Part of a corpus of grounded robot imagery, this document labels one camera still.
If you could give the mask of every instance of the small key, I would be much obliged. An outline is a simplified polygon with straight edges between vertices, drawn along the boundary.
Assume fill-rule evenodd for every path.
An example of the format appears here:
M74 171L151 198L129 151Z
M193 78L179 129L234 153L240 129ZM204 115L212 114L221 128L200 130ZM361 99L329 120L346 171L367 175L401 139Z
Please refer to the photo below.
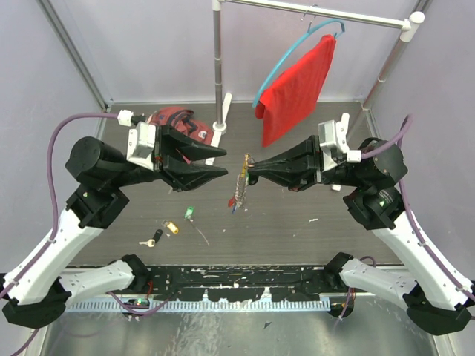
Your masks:
M139 242L139 245L147 245L148 247L154 247L155 246L155 240L150 239L148 241L141 241L141 242Z

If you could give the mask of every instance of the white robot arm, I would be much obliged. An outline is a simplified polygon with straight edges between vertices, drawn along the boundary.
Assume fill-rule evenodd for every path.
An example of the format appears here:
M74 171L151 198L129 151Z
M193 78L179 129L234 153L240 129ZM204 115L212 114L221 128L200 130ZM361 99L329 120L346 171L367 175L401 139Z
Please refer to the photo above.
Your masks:
M93 137L80 139L66 163L80 186L59 216L56 236L51 239L50 231L16 268L0 274L0 297L8 300L3 312L9 323L38 329L81 300L146 287L150 272L135 255L93 271L62 274L127 205L120 187L161 179L175 191L189 191L227 174L224 168L188 164L183 158L196 161L223 156L225 150L190 139L171 126L148 124L144 116L133 116L130 111L121 112L118 119L121 125L136 125L129 131L127 154ZM31 261L34 266L18 278Z
M314 184L348 185L356 190L343 201L353 218L393 250L412 277L368 266L339 253L325 266L331 286L362 289L407 311L411 320L431 334L457 332L467 325L474 304L474 284L458 272L431 242L406 209L394 188L407 173L396 143L366 139L358 150L347 147L348 115L323 122L318 136L249 169L249 184L265 177L291 191Z

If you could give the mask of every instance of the red towel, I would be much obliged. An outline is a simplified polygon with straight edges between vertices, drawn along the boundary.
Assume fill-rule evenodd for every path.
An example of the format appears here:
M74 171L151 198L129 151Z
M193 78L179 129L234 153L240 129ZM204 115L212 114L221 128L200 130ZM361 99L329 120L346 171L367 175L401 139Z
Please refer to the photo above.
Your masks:
M323 36L315 48L262 93L255 117L264 119L263 147L280 139L315 110L332 64L335 45L332 35Z

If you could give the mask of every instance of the blue hanger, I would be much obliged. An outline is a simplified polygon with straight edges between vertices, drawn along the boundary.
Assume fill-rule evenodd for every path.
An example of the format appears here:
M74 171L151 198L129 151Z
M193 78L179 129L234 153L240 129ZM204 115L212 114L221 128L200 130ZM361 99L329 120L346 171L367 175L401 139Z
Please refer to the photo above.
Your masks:
M262 93L266 90L266 88L269 86L269 83L270 81L272 80L272 78L274 77L274 75L277 73L277 71L279 70L279 68L281 67L281 65L286 61L287 57L289 57L292 52L302 44L303 41L305 41L312 33L314 33L315 31L317 30L320 30L323 26L327 25L327 24L331 24L333 22L338 22L340 25L341 25L341 32L340 33L335 33L334 37L337 39L342 33L344 33L344 23L340 20L326 20L326 21L323 21L321 22L320 24L317 24L316 26L310 28L309 26L309 29L308 31L301 37L298 39L298 41L296 43L294 43L293 46L291 46L291 48L288 49L287 52L285 52L284 56L281 58L281 60L275 65L274 69L272 69L272 71L270 72L270 74L267 76L266 80L264 80L264 83L262 83L261 87L259 88L259 91L258 93L256 94L255 96L255 99L254 99L254 102L252 103L252 107L255 108L256 106L258 106L258 103L259 103L259 99L261 98L261 95Z

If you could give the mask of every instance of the metal rod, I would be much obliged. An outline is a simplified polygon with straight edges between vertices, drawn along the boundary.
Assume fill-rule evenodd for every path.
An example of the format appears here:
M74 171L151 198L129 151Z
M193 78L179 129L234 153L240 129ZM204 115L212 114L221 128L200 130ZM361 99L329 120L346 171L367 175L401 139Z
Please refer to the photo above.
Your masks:
M420 11L421 13L426 13L429 6L432 4L432 0L419 0L414 6L413 13Z
M92 77L91 73L89 72L86 64L82 60L79 51L77 50L76 46L73 43L73 40L69 36L69 33L66 31L66 27L63 25L61 19L58 16L56 10L54 10L54 6L51 4L51 0L36 0L38 5L45 13L48 21L51 24L54 32L58 36L59 40L63 44L68 53L69 57L73 61L74 65L76 66L79 74L84 79L86 85L89 87L92 95L96 99L97 103L101 107L103 111L106 111L108 108L107 102L104 100L104 97L99 91L94 78Z
M214 89L216 91L216 123L223 125L223 82L221 73L221 10L213 10L214 24Z
M426 12L432 1L433 0L419 0L414 6L413 13L416 11ZM378 78L374 82L370 93L364 100L364 103L361 105L361 110L359 111L358 116L356 117L356 119L350 120L350 127L348 129L347 134L348 139L353 136L356 131L356 128L360 125L361 121L367 117L367 113L373 108L374 102L378 98L379 93L381 93L384 83L389 78L394 67L397 65L408 43L409 42L403 42L400 37L398 37L396 43L393 46L393 49L390 52L390 55L387 57L386 62L383 64L383 68L379 72Z
M271 1L271 0L224 0L234 2L235 4L245 4L257 7L267 7L269 9L285 10L293 13L307 13L331 19L348 20L354 22L362 22L364 24L375 24L378 26L393 27L401 30L409 30L408 22L405 20L386 19L378 16L368 16L359 13L347 13L344 11L328 10L321 7L311 7L309 5L291 4L288 2Z

